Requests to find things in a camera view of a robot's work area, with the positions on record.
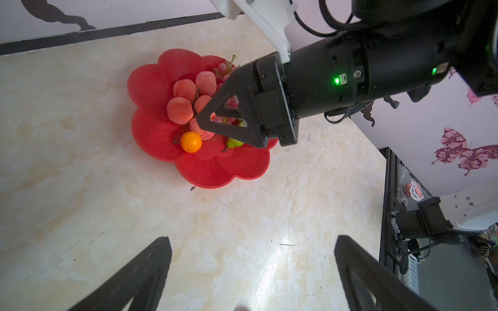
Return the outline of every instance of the white bracket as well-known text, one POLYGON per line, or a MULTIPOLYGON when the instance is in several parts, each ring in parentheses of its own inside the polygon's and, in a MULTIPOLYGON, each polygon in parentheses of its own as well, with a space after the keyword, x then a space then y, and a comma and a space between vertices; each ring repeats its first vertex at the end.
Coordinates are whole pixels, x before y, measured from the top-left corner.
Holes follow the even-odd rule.
POLYGON ((225 17, 235 19, 242 11, 261 30, 280 54, 282 64, 290 61, 290 44, 284 29, 294 21, 296 5, 288 0, 211 0, 225 17))

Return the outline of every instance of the red bowl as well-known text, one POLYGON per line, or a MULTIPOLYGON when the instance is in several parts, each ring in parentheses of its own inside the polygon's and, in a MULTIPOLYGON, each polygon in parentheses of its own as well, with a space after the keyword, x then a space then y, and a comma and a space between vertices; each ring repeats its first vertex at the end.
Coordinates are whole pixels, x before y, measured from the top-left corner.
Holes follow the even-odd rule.
POLYGON ((222 153, 228 138, 215 134, 203 141, 195 153, 173 144, 190 130, 188 125, 173 123, 167 116, 166 105, 173 98, 173 85, 182 79, 195 81, 199 72, 213 71, 225 61, 218 56, 201 57, 191 51, 172 49, 162 53, 157 64, 141 66, 128 78, 129 96, 138 107, 131 120, 136 143, 151 157, 175 163, 188 182, 206 189, 223 187, 235 177, 261 177, 270 164, 269 150, 277 143, 277 139, 272 139, 264 149, 244 144, 222 153))

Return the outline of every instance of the white plastic part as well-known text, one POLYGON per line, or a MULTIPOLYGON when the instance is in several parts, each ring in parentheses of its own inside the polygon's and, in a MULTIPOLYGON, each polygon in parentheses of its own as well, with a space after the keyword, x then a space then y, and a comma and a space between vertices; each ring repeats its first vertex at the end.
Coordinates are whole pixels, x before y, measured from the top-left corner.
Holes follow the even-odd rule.
POLYGON ((291 5, 288 0, 211 0, 211 2, 221 14, 232 19, 235 19, 240 12, 232 7, 231 3, 234 3, 274 45, 280 54, 282 64, 290 61, 290 44, 284 29, 295 19, 295 4, 291 5))
POLYGON ((498 222, 498 191, 496 182, 472 187, 440 197, 439 207, 444 218, 456 230, 482 231, 498 222))

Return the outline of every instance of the table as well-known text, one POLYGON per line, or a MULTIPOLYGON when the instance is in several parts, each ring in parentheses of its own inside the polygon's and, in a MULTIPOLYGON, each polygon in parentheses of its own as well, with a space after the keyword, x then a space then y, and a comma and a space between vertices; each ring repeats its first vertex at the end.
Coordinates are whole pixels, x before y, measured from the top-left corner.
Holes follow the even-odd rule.
POLYGON ((168 236, 158 310, 347 310, 333 249, 347 234, 378 258, 384 157, 315 116, 258 180, 191 190, 130 132, 126 80, 170 48, 274 51, 239 16, 0 58, 2 308, 65 310, 168 236))

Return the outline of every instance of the black trim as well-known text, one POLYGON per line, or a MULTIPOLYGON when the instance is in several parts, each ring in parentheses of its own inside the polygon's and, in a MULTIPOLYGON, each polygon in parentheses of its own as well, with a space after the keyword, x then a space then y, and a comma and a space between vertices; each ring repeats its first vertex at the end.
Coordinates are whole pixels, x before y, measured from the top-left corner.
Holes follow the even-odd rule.
POLYGON ((109 37, 117 37, 125 34, 132 34, 136 32, 155 30, 161 28, 168 28, 184 24, 195 23, 198 21, 205 21, 210 19, 217 19, 224 17, 221 13, 209 13, 202 15, 185 16, 171 19, 163 19, 156 21, 149 21, 147 23, 128 25, 107 29, 96 29, 82 32, 71 32, 63 35, 45 37, 17 42, 8 42, 0 44, 0 56, 7 54, 14 54, 32 50, 39 50, 54 46, 61 46, 66 44, 91 41, 96 39, 104 39, 109 37))

